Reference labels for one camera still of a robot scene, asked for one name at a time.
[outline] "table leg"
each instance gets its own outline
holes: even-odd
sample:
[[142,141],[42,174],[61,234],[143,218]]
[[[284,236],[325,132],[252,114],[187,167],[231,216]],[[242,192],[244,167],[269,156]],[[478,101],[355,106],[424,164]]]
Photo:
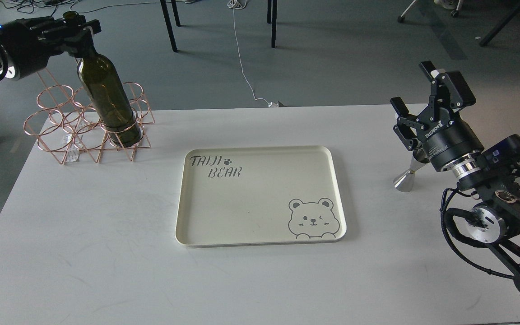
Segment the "table leg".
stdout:
[[180,24],[180,16],[178,16],[178,6],[176,4],[176,0],[172,0],[172,11],[174,12],[174,19],[176,21],[176,26],[182,27],[182,24]]
[[514,6],[511,12],[507,14],[507,16],[505,16],[501,21],[499,21],[497,26],[495,26],[491,31],[489,31],[489,33],[483,39],[481,39],[479,45],[486,46],[491,41],[491,39],[493,39],[493,37],[495,37],[495,35],[497,35],[499,31],[501,31],[501,29],[503,29],[503,27],[505,27],[505,25],[507,25],[507,23],[512,19],[512,17],[514,17],[519,11],[520,1],[518,2],[518,4],[516,4],[516,6]]
[[166,0],[159,0],[162,5],[163,19],[166,21],[167,35],[170,37],[170,44],[172,45],[172,51],[178,52],[176,47],[176,39],[174,38],[174,31],[172,31],[172,23],[170,21],[170,14],[167,12]]
[[278,0],[272,0],[272,48],[276,47],[276,12]]
[[268,24],[272,23],[272,0],[268,0]]

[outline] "wine bottle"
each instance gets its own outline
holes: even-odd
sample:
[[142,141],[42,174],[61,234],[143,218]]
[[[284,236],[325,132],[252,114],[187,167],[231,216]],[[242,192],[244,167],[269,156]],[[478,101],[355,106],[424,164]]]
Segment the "wine bottle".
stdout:
[[87,46],[80,54],[79,79],[101,123],[110,131],[110,142],[119,148],[134,146],[141,140],[142,131],[114,64],[99,54],[93,45]]

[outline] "cartoon bear face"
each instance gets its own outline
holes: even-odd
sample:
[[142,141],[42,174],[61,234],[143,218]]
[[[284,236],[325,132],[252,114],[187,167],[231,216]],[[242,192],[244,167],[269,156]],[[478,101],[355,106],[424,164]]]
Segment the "cartoon bear face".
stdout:
[[300,235],[322,238],[324,234],[332,234],[336,237],[334,234],[340,229],[340,222],[332,212],[333,206],[328,198],[307,203],[295,198],[288,204],[292,211],[288,228],[297,238]]

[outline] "white table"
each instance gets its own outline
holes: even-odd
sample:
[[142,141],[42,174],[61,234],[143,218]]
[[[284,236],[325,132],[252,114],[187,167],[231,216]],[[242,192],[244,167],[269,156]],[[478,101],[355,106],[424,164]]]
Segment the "white table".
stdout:
[[[440,197],[454,176],[425,167],[411,193],[392,187],[410,154],[392,132],[390,105],[154,114],[153,147],[134,162],[106,156],[101,164],[62,166],[31,152],[0,215],[0,324],[520,321],[514,284],[468,266],[442,238]],[[343,239],[213,248],[176,242],[190,150],[305,144],[332,152]],[[506,271],[485,249],[463,251]]]

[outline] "metal cocktail jigger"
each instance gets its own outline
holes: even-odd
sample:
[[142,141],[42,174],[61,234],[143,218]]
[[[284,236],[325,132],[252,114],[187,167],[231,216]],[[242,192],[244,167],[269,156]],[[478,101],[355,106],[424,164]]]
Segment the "metal cocktail jigger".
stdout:
[[401,192],[410,192],[413,189],[414,174],[428,162],[429,159],[422,149],[413,151],[413,158],[410,160],[410,168],[395,177],[392,181],[395,189]]

